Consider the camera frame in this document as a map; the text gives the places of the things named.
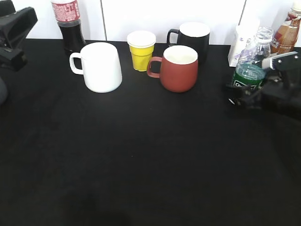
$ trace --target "cup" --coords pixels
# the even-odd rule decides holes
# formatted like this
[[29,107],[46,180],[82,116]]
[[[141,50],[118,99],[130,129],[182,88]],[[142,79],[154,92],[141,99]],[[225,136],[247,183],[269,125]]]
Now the cup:
[[201,64],[206,61],[208,48],[210,28],[206,24],[199,22],[188,22],[180,26],[180,29],[171,29],[167,34],[167,43],[170,43],[170,34],[178,34],[177,45],[183,45],[193,48],[198,53],[198,63]]
[[148,31],[135,31],[127,36],[135,70],[145,72],[152,57],[156,36]]
[[[82,70],[75,67],[74,58],[81,59]],[[86,86],[93,92],[111,92],[122,82],[118,51],[106,42],[92,43],[80,53],[72,53],[70,67],[75,74],[84,75]]]
[[[151,72],[151,63],[161,62],[160,73]],[[162,85],[169,91],[182,93],[191,89],[198,77],[198,53],[187,46],[171,46],[163,53],[163,58],[153,57],[147,74],[160,78]]]

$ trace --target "mug handle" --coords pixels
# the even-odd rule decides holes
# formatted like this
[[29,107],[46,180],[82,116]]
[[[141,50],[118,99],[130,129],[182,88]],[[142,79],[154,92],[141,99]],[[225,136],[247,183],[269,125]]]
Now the mug handle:
[[149,64],[147,65],[146,73],[147,73],[148,76],[158,79],[158,78],[160,78],[160,74],[151,72],[151,63],[154,62],[154,61],[162,62],[162,58],[158,57],[158,56],[152,57],[149,61]]
[[170,43],[170,34],[171,33],[175,33],[175,34],[179,34],[179,30],[177,29],[170,29],[169,32],[167,33],[167,44],[168,46],[174,46],[175,44]]
[[70,62],[70,68],[71,68],[71,70],[72,70],[73,73],[75,73],[75,74],[84,74],[84,71],[83,71],[83,70],[76,68],[76,66],[75,66],[75,64],[74,64],[74,58],[79,58],[79,59],[81,59],[80,53],[72,53],[72,54],[70,55],[69,62]]

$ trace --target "red mug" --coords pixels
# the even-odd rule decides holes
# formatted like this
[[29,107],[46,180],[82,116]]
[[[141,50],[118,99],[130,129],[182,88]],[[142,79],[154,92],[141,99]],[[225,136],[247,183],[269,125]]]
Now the red mug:
[[[151,72],[151,63],[161,62],[160,73]],[[147,67],[147,75],[160,78],[161,84],[169,91],[182,93],[191,89],[198,77],[198,53],[187,46],[167,48],[162,57],[154,56]]]

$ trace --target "white mug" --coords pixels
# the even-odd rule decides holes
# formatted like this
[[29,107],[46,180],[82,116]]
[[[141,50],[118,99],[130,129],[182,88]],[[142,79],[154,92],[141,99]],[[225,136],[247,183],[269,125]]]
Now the white mug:
[[[74,58],[81,59],[82,70],[75,67]],[[75,74],[83,74],[86,86],[97,93],[111,92],[122,82],[118,51],[106,42],[92,43],[80,53],[72,53],[70,67]]]

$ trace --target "paper cup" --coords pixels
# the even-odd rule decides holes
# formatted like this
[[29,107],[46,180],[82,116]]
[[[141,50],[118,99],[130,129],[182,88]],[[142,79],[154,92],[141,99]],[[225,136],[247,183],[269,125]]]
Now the paper cup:
[[145,72],[152,57],[156,36],[148,31],[135,31],[127,36],[135,70]]

